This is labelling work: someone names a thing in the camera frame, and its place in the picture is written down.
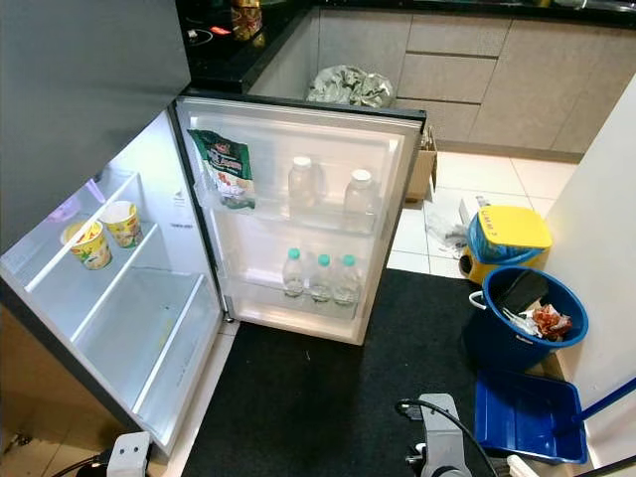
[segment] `black countertop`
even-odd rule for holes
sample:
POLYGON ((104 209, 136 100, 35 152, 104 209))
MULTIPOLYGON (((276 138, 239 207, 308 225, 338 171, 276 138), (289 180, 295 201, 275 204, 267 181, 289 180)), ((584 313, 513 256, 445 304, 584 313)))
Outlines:
MULTIPOLYGON (((583 0, 560 1, 562 3, 583 0)), ((230 7, 210 8, 212 0, 207 4, 205 2, 193 4, 192 1, 182 0, 179 5, 179 15, 184 31, 192 86, 245 93, 256 82, 313 6, 538 18, 548 21, 636 29, 636 8, 630 10, 631 5, 636 4, 619 0, 584 1, 585 8, 560 6, 555 0, 287 0, 284 3, 259 9, 262 27, 247 41, 238 41, 232 34, 233 21, 230 7), (227 34, 213 34, 213 38, 201 45, 189 42, 186 33, 189 30, 205 35, 215 26, 222 27, 227 34)))

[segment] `water bottle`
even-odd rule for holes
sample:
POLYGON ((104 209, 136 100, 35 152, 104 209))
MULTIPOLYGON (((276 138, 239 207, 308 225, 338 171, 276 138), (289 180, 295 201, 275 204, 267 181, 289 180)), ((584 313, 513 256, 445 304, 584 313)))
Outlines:
POLYGON ((353 255, 342 258, 342 267, 334 279, 334 301, 342 306, 351 306, 360 295, 360 273, 353 255))
POLYGON ((368 234, 376 219, 375 191, 371 173, 356 169, 345 192, 345 230, 368 234))
POLYGON ((296 297, 302 295, 304 288, 304 274, 300 262, 300 250, 290 248, 287 252, 287 261, 282 267, 282 283, 285 295, 296 297))
POLYGON ((304 156, 294 157, 294 165, 289 171, 290 210, 307 209, 316 204, 316 185, 311 169, 311 159, 304 156))
POLYGON ((329 255, 318 256, 318 268, 309 280, 309 291, 316 302, 329 301, 331 298, 331 276, 329 271, 329 255))

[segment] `yellow container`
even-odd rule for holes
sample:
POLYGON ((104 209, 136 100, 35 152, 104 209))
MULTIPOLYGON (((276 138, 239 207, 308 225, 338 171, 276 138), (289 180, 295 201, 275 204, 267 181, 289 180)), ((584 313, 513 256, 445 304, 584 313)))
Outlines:
MULTIPOLYGON (((519 263, 515 263, 515 266, 534 267, 535 264, 539 261, 540 257, 545 252, 546 251, 544 250, 542 253, 539 253, 538 255, 535 255, 526 261, 520 261, 519 263)), ((490 273, 495 268, 499 268, 500 266, 502 266, 501 264, 498 264, 498 263, 482 263, 481 261, 479 261, 477 258, 473 256, 473 254, 470 252, 470 248, 467 246, 464 248, 464 251, 462 252, 461 261, 464 261, 465 259, 464 257, 468 257, 468 260, 470 262, 470 271, 466 273, 466 271, 464 271, 461 266, 459 267, 459 269, 461 270, 462 274, 466 278, 468 278, 470 281, 477 283, 479 285, 482 285, 484 283, 484 279, 486 278, 486 275, 488 273, 490 273)))
POLYGON ((100 219, 106 224, 117 244, 123 248, 133 248, 143 240, 137 206, 132 202, 113 202, 103 211, 100 219))
MULTIPOLYGON (((62 245, 66 245, 83 225, 84 222, 78 222, 66 227, 60 237, 62 245)), ((112 255, 106 242, 103 225, 100 222, 92 224, 71 247, 71 253, 89 270, 99 270, 107 266, 112 260, 112 255)))

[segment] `bottle cap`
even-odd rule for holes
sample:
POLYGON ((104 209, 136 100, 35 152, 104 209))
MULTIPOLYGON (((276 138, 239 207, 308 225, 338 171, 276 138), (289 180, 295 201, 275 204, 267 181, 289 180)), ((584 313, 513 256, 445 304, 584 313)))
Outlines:
POLYGON ((305 156, 296 156, 294 157, 294 167, 309 169, 311 167, 311 159, 305 156))
POLYGON ((366 169, 356 169, 351 173, 351 177, 358 182, 370 182, 371 181, 371 172, 366 169))

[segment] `snack packet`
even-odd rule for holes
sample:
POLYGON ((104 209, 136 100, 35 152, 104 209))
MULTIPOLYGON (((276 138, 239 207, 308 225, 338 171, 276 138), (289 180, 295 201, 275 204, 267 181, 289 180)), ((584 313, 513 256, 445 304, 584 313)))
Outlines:
POLYGON ((230 141, 213 131, 188 129, 188 133, 219 191, 221 203, 230 209, 253 209, 256 201, 247 145, 230 141))

